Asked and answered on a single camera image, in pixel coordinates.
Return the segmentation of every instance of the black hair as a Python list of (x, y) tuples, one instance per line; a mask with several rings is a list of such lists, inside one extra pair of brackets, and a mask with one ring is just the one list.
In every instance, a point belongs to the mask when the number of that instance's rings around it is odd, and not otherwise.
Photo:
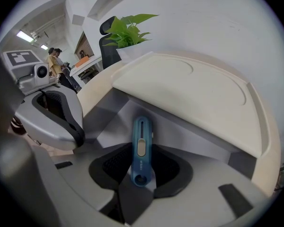
[(48, 53), (51, 54), (51, 53), (53, 53), (54, 50), (55, 50), (54, 48), (50, 48), (50, 49), (48, 50)]

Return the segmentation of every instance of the yellow shirt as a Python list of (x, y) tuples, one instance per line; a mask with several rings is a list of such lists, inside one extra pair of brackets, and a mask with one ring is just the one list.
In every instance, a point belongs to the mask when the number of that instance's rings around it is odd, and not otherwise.
[(48, 63), (49, 69), (51, 70), (53, 74), (62, 73), (61, 66), (58, 65), (56, 59), (52, 55), (49, 55), (46, 61)]

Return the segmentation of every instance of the ceiling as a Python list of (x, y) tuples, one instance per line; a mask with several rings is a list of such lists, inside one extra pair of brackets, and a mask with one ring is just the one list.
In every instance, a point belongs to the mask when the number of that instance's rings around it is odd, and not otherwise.
[(14, 36), (6, 43), (0, 52), (33, 50), (43, 59), (48, 53), (46, 50), (40, 48), (40, 46), (44, 44), (50, 48), (52, 44), (56, 44), (64, 39), (64, 22), (64, 3), (61, 3), (40, 13), (21, 28), (27, 35), (35, 37), (35, 42), (29, 43)]

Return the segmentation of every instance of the camera lens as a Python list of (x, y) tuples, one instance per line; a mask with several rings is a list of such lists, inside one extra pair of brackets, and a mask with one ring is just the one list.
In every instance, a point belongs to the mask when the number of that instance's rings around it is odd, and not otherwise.
[(37, 69), (37, 76), (43, 78), (47, 75), (47, 68), (45, 66), (40, 66)]
[(134, 180), (135, 180), (136, 184), (139, 185), (139, 186), (144, 186), (146, 184), (146, 181), (147, 181), (146, 177), (141, 176), (141, 175), (137, 175)]

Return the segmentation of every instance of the white tray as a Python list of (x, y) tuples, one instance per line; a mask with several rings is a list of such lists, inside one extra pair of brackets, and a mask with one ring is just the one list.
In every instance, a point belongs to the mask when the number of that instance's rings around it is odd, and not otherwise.
[(267, 118), (254, 87), (214, 65), (151, 52), (116, 71), (112, 86), (254, 157), (269, 148)]

